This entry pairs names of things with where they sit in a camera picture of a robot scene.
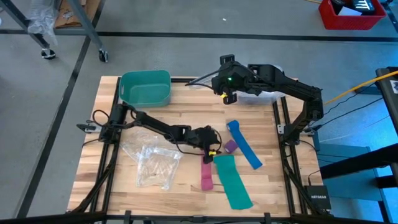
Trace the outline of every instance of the red bin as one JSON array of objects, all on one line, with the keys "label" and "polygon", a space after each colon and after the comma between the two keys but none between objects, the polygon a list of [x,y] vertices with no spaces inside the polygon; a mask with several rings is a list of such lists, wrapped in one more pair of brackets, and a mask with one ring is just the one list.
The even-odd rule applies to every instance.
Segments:
[{"label": "red bin", "polygon": [[371,2],[376,10],[376,13],[372,16],[337,16],[330,0],[323,0],[319,5],[323,25],[326,29],[368,30],[386,16],[379,0],[371,0]]}]

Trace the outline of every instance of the cardboard box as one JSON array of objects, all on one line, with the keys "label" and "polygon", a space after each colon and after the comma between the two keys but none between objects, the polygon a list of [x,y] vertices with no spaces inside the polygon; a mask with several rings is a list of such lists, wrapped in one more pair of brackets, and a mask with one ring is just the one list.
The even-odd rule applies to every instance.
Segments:
[{"label": "cardboard box", "polygon": [[[100,2],[101,0],[80,0],[80,3],[90,21],[93,20]],[[62,0],[58,11],[59,14],[55,21],[55,28],[81,27],[81,23],[77,16],[74,15],[73,9],[70,7],[68,0]]]}]

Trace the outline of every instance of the resistance band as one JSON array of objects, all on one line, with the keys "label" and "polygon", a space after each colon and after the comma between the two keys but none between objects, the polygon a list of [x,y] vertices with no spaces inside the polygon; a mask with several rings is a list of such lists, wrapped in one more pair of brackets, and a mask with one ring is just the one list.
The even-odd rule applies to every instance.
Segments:
[{"label": "resistance band", "polygon": [[234,156],[216,156],[214,157],[214,163],[231,208],[238,210],[251,208],[253,203],[236,170]]},{"label": "resistance band", "polygon": [[203,162],[203,156],[201,160],[201,190],[212,190],[213,179],[211,178],[211,163],[205,164]]},{"label": "resistance band", "polygon": [[236,141],[236,144],[238,144],[239,148],[243,152],[243,155],[249,161],[249,163],[253,167],[253,169],[257,169],[260,166],[262,166],[262,163],[260,162],[259,158],[257,158],[255,153],[249,146],[248,142],[243,137],[241,130],[239,130],[239,122],[236,120],[233,120],[233,121],[229,122],[228,124],[226,124],[226,127],[230,131],[232,138]]}]

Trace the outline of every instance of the caster wheel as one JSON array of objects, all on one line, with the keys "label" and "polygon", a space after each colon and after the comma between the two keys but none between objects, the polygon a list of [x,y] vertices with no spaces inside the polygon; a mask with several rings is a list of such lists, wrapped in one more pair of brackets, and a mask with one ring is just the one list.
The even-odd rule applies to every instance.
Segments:
[{"label": "caster wheel", "polygon": [[105,62],[105,63],[108,62],[108,52],[107,51],[100,50],[98,57],[99,57],[100,61]]},{"label": "caster wheel", "polygon": [[42,58],[46,60],[52,60],[56,57],[55,52],[53,50],[50,50],[50,54],[47,55],[44,50],[42,50]]}]

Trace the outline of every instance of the teal fabric strip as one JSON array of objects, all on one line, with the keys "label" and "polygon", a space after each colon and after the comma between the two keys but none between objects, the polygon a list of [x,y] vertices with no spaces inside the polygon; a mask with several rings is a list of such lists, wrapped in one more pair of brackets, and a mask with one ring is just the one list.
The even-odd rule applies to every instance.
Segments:
[{"label": "teal fabric strip", "polygon": [[234,156],[216,156],[214,157],[214,163],[231,208],[238,210],[251,208],[253,203],[236,170]]}]

